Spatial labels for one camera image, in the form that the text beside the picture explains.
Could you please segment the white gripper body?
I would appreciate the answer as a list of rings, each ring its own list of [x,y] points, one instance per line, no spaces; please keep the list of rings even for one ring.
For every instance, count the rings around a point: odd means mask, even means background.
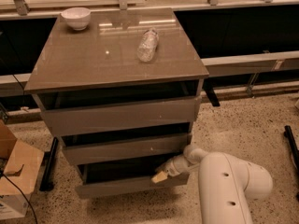
[[[191,163],[183,155],[178,155],[160,165],[156,172],[163,172],[167,176],[177,176],[187,173],[190,165]]]

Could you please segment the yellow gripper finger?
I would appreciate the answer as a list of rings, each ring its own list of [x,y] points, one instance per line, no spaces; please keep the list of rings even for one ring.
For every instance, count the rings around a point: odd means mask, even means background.
[[[158,174],[156,174],[151,181],[154,184],[160,183],[162,181],[165,181],[168,178],[168,174],[164,171],[159,172]]]

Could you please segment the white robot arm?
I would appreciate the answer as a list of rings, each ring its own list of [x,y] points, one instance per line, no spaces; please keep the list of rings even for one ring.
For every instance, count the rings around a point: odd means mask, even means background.
[[[202,224],[253,224],[248,200],[264,199],[273,188],[272,176],[262,166],[194,145],[158,167],[151,181],[192,171],[198,173]]]

